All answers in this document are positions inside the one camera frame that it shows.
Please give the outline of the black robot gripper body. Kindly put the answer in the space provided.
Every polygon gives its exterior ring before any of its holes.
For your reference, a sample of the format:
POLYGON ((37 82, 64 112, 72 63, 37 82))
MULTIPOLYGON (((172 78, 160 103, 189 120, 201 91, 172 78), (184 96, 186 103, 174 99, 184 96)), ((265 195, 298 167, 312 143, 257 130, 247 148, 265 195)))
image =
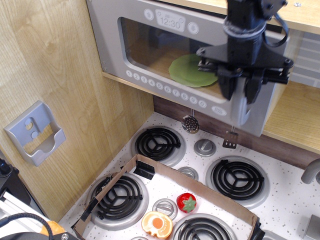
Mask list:
POLYGON ((201 47, 199 70, 214 73, 220 85, 231 85, 238 78, 252 79, 262 74, 262 84, 287 84, 293 60, 284 56, 289 34, 283 38, 264 31, 251 38, 227 37, 227 43, 201 47))

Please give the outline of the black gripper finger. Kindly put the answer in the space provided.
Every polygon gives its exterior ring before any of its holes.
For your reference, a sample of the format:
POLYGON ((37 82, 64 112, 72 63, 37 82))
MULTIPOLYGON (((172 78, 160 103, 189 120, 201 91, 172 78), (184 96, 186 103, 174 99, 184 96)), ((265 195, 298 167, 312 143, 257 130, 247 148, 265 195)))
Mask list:
POLYGON ((246 79, 245 97, 248 104, 253 104, 262 88, 263 78, 260 75, 253 75, 246 79))
POLYGON ((236 75, 219 75, 218 76, 218 84, 221 91, 221 94, 228 101, 231 100, 233 93, 237 86, 236 75))

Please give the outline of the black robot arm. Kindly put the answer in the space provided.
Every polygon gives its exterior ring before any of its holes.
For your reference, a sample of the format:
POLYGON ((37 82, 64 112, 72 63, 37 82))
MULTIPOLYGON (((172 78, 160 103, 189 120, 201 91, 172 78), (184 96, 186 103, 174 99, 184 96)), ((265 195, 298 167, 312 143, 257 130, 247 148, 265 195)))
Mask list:
POLYGON ((244 82, 244 95, 253 104, 268 82, 287 84, 292 59, 274 51, 287 42, 289 28, 278 11, 285 0, 229 0, 223 30, 227 43, 199 48, 198 69, 217 76, 222 95, 230 100, 238 81, 244 82), (285 36, 278 42, 266 37, 267 21, 275 18, 285 36))

